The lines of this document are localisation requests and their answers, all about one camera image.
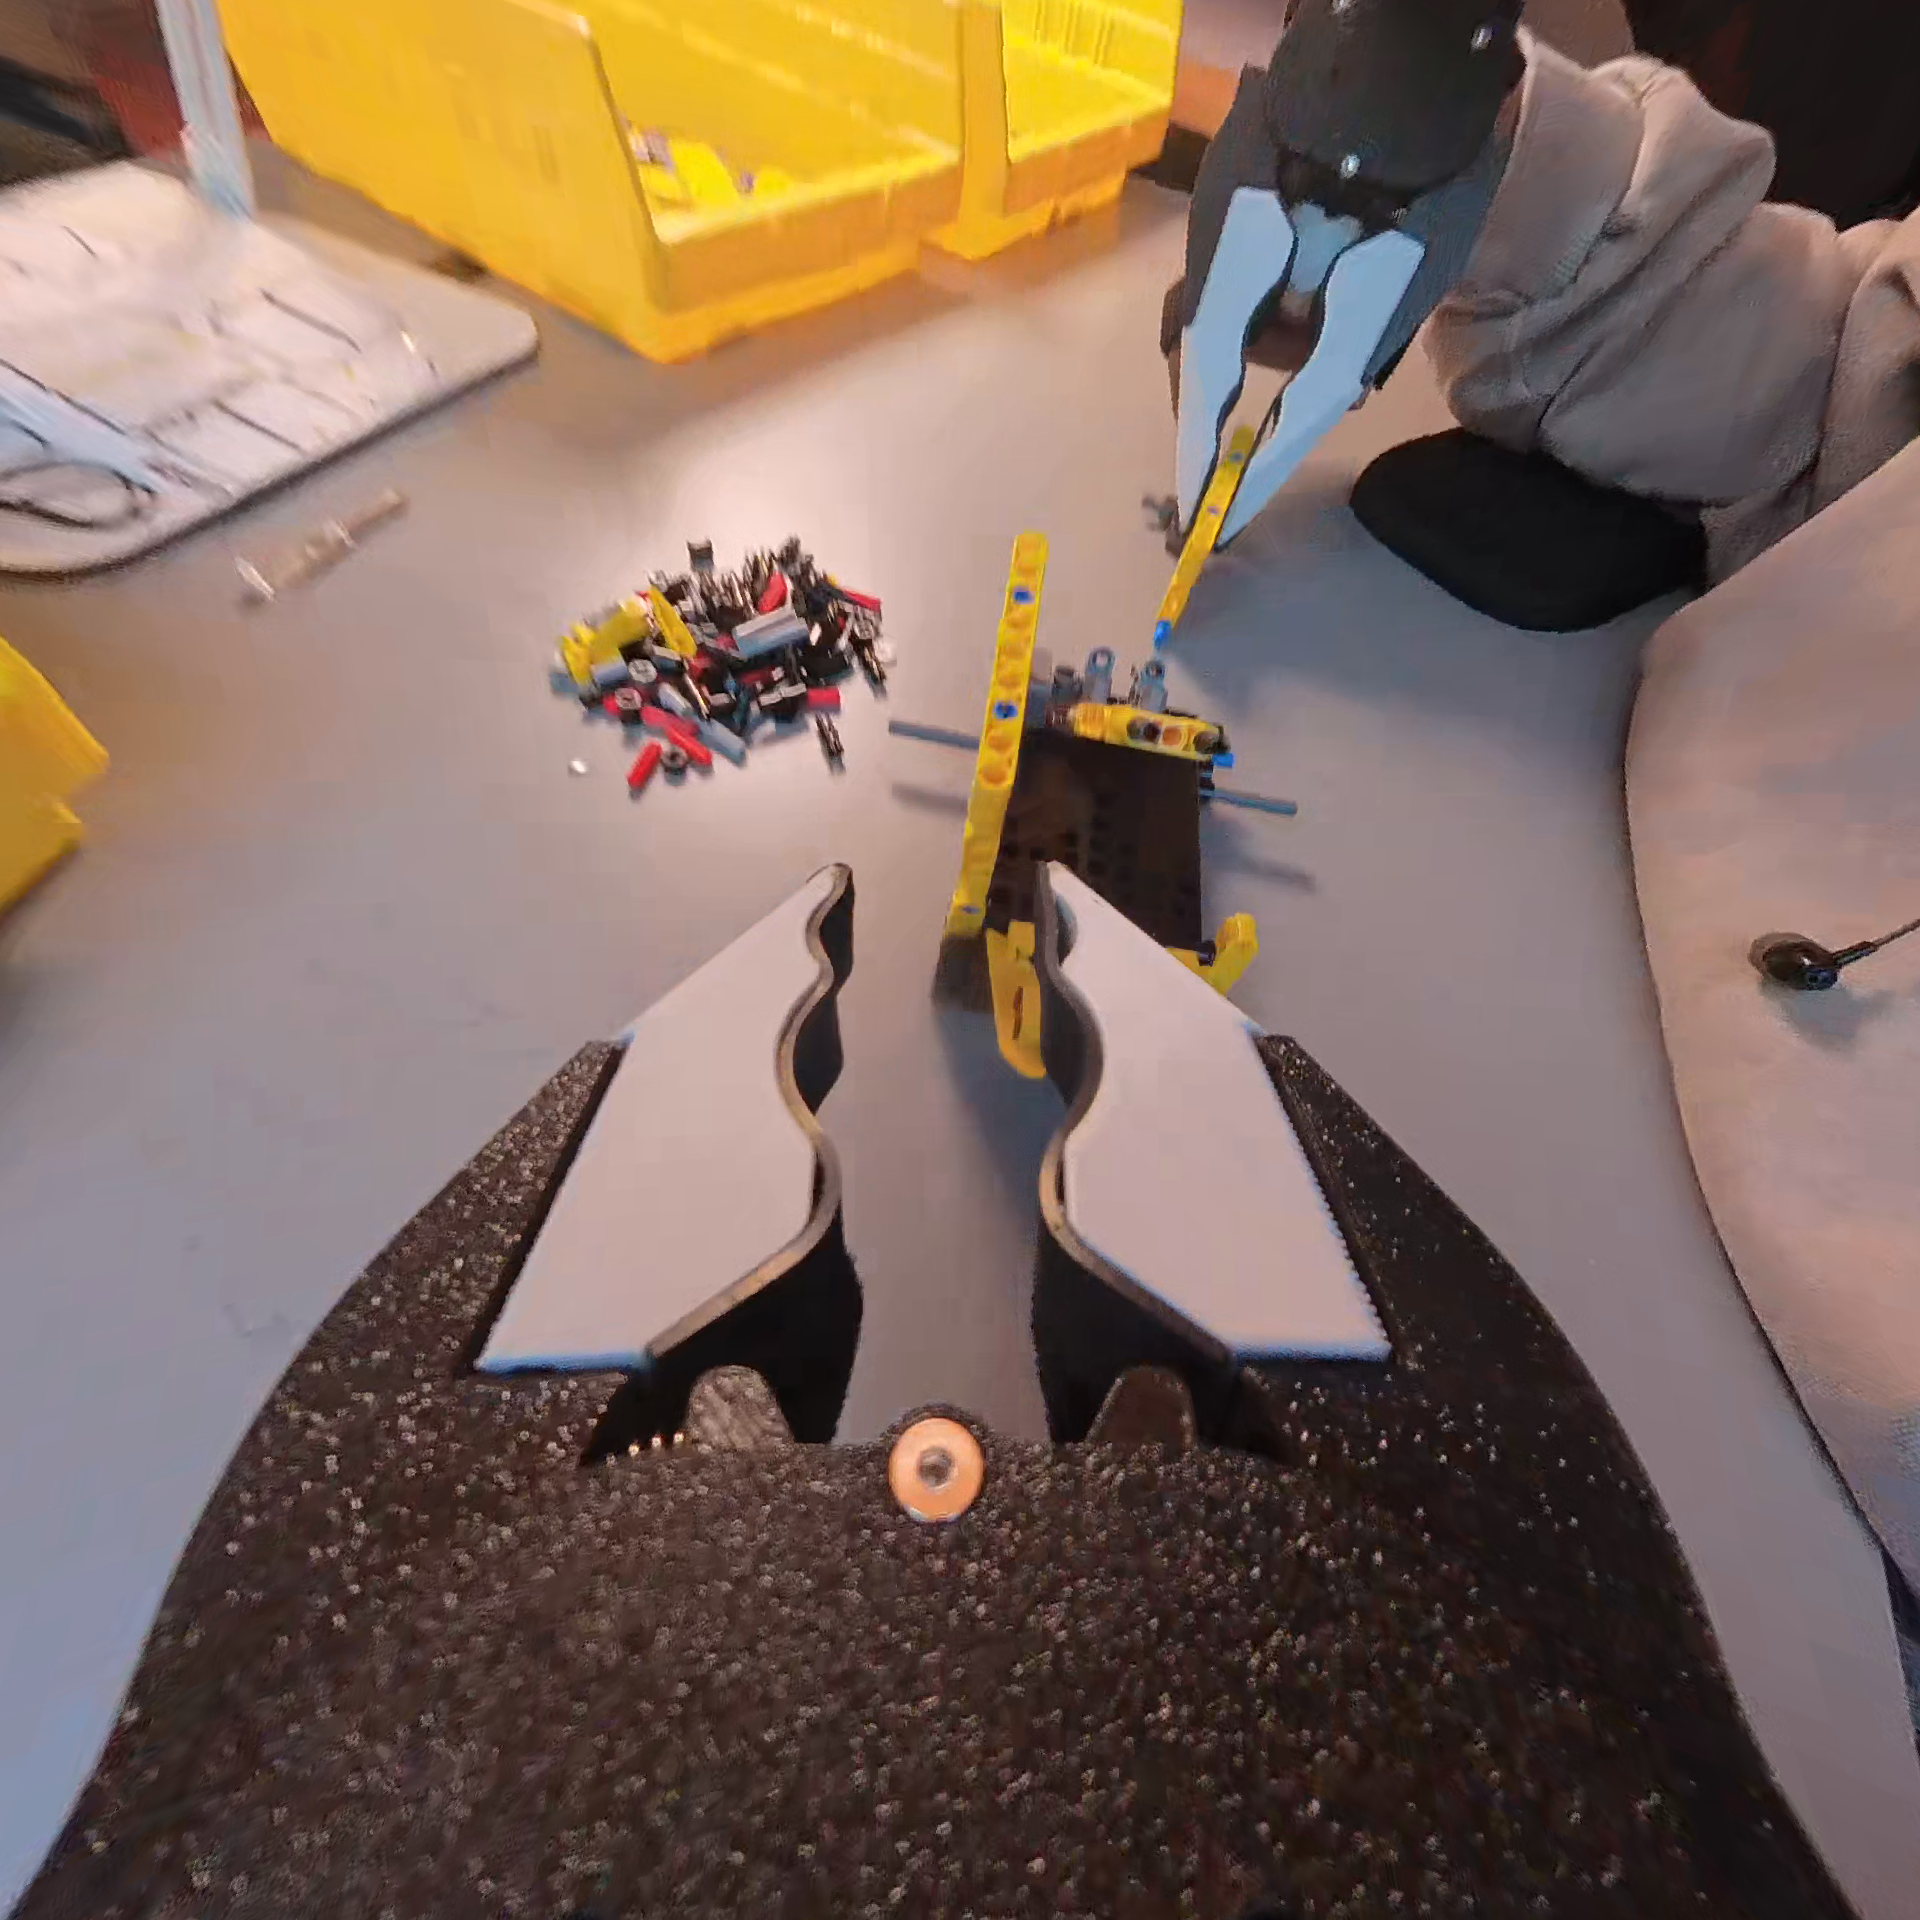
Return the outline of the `person's beige hoodie torso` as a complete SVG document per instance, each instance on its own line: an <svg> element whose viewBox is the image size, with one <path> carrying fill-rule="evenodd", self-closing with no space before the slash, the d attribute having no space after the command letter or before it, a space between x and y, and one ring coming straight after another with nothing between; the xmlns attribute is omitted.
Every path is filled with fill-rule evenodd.
<svg viewBox="0 0 1920 1920"><path fill-rule="evenodd" d="M1628 852L1695 1183L1863 1520L1918 1580L1914 943L1829 993L1750 965L1914 921L1918 448L1649 643Z"/></svg>

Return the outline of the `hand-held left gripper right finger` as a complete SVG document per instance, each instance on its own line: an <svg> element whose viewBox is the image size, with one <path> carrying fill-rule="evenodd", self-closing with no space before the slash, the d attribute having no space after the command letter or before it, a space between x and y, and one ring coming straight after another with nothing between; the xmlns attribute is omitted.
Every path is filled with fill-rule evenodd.
<svg viewBox="0 0 1920 1920"><path fill-rule="evenodd" d="M1037 875L1044 1072L1030 1292L1049 1437L1163 1368L1204 1437L1248 1374L1386 1366L1388 1327L1312 1165L1269 1033L1064 865Z"/></svg>

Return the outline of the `pile of yellow pieces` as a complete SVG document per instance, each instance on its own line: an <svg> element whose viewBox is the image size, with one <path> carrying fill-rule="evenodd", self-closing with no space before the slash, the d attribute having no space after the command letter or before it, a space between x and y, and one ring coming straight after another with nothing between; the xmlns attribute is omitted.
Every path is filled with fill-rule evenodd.
<svg viewBox="0 0 1920 1920"><path fill-rule="evenodd" d="M711 144L660 129L632 129L629 151L651 214L703 214L774 203L802 180L776 166L733 166Z"/></svg>

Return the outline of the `yellow black robot model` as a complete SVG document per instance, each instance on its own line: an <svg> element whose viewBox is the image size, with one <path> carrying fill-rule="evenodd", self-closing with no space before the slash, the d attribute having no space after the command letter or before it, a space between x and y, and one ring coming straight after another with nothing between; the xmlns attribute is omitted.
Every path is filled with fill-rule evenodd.
<svg viewBox="0 0 1920 1920"><path fill-rule="evenodd" d="M1044 728L1052 675L1084 662L1044 660L1046 562L1044 533L1012 541L982 725L958 732L892 720L886 728L894 741L971 763L934 993L944 1006L986 1014L1001 1060L1026 1081L1044 1077L1037 886L1049 866L1082 880L1184 970L1229 996L1251 973L1260 934L1251 915L1204 926L1204 812L1238 805L1297 816L1292 801L1221 790L1221 772Z"/></svg>

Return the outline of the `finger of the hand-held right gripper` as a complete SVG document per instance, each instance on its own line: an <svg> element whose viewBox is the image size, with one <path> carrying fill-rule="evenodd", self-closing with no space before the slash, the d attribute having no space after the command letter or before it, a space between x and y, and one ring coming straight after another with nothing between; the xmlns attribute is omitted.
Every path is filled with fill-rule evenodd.
<svg viewBox="0 0 1920 1920"><path fill-rule="evenodd" d="M1373 386L1388 325L1426 261L1404 233L1379 233L1332 258L1320 300L1320 334L1301 372L1279 397L1269 439L1248 457L1218 526L1229 548L1297 475L1323 439Z"/></svg>
<svg viewBox="0 0 1920 1920"><path fill-rule="evenodd" d="M1194 198L1177 303L1174 491L1195 522L1221 459L1225 424L1245 384L1245 347L1284 290L1297 252L1292 214L1271 187Z"/></svg>

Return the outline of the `white book stand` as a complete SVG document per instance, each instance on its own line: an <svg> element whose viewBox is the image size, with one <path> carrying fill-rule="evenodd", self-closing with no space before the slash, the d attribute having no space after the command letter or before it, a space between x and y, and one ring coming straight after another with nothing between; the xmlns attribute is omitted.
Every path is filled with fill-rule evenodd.
<svg viewBox="0 0 1920 1920"><path fill-rule="evenodd" d="M133 562L538 353L515 304L262 223L214 5L158 24L185 175L6 191L6 578Z"/></svg>

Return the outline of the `black pad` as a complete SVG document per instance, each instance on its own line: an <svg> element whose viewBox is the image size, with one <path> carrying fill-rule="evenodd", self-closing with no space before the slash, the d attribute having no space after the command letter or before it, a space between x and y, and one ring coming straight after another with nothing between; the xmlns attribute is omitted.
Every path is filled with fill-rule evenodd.
<svg viewBox="0 0 1920 1920"><path fill-rule="evenodd" d="M1354 482L1357 526L1455 603L1575 634L1707 587L1695 508L1605 488L1468 430L1392 447Z"/></svg>

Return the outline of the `yellow holed side panel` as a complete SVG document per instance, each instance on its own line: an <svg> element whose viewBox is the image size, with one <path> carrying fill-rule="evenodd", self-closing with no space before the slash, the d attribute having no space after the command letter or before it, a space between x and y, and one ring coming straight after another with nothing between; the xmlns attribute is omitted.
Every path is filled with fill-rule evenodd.
<svg viewBox="0 0 1920 1920"><path fill-rule="evenodd" d="M1258 443L1260 443L1260 430L1256 425L1239 425L1231 430L1231 439L1226 441L1226 448L1218 457L1214 477L1207 492L1200 496L1200 505L1194 514L1194 526L1187 529L1187 536L1177 553L1174 568L1171 573L1164 595L1158 609L1158 621L1154 621L1154 634L1151 634L1154 652L1163 652L1171 644L1174 627L1187 612L1194 587L1198 585L1207 560L1211 560L1221 540L1225 518L1229 517L1229 508L1234 505L1238 491L1241 484L1241 475Z"/></svg>

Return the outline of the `grey desk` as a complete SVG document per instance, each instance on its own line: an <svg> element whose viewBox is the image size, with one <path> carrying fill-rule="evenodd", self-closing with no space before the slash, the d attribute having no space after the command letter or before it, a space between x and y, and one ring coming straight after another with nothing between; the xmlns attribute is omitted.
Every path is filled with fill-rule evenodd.
<svg viewBox="0 0 1920 1920"><path fill-rule="evenodd" d="M1185 203L1119 206L651 367L515 290L534 367L6 639L109 750L86 846L6 926L6 1907L113 1725L238 1439L343 1286L580 1045L824 862L855 876L827 1104L867 1286L845 1434L908 1404L1038 1437L1026 1285L1056 1112L931 1002L1012 540L1044 644L1133 662L1171 557L1158 312ZM1238 787L1207 830L1238 996L1298 1038L1540 1294L1654 1480L1766 1759L1860 1916L1914 1916L1914 1746L1878 1550L1699 1200L1620 836L1673 602L1575 636L1449 602L1354 522L1445 421L1414 353L1209 573L1171 648ZM265 562L396 488L345 564ZM547 683L562 631L711 541L802 540L882 599L886 694L626 798ZM566 761L591 761L569 778Z"/></svg>

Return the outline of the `pile of small building pieces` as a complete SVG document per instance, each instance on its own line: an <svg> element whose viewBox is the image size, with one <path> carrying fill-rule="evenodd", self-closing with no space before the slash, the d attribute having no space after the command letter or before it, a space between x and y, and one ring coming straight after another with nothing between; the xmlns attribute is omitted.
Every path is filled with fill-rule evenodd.
<svg viewBox="0 0 1920 1920"><path fill-rule="evenodd" d="M573 621L547 683L626 746L632 801L654 787L744 768L754 747L809 738L845 768L851 683L882 696L897 649L878 595L837 578L806 541L760 544L725 568L711 541Z"/></svg>

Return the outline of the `person's right forearm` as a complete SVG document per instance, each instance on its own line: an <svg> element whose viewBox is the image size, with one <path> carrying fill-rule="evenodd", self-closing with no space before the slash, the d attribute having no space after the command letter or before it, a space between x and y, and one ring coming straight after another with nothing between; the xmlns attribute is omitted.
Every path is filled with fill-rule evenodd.
<svg viewBox="0 0 1920 1920"><path fill-rule="evenodd" d="M1918 434L1918 220L1774 202L1774 143L1676 67L1520 33L1511 151L1427 323L1455 425L1695 510L1722 581Z"/></svg>

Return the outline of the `yellow storage bin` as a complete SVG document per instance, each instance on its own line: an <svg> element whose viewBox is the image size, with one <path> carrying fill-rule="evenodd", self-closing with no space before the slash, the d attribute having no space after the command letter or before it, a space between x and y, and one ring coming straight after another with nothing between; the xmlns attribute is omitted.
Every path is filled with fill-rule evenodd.
<svg viewBox="0 0 1920 1920"><path fill-rule="evenodd" d="M984 261L1115 203L1171 124L1184 4L958 4L958 202L927 240Z"/></svg>
<svg viewBox="0 0 1920 1920"><path fill-rule="evenodd" d="M3 912L83 844L73 799L109 768L47 675L3 643Z"/></svg>
<svg viewBox="0 0 1920 1920"><path fill-rule="evenodd" d="M948 5L227 4L267 135L658 365L915 268L958 202ZM632 129L776 166L651 214Z"/></svg>

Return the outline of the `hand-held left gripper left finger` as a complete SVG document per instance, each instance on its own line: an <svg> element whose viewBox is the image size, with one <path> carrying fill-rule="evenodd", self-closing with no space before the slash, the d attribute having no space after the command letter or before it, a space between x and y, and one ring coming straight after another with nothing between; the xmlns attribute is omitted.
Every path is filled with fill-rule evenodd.
<svg viewBox="0 0 1920 1920"><path fill-rule="evenodd" d="M727 1366L798 1444L839 1428L864 1294L823 1108L845 1064L854 903L843 862L809 875L638 1014L593 1081L476 1371L618 1376L596 1448L685 1430Z"/></svg>

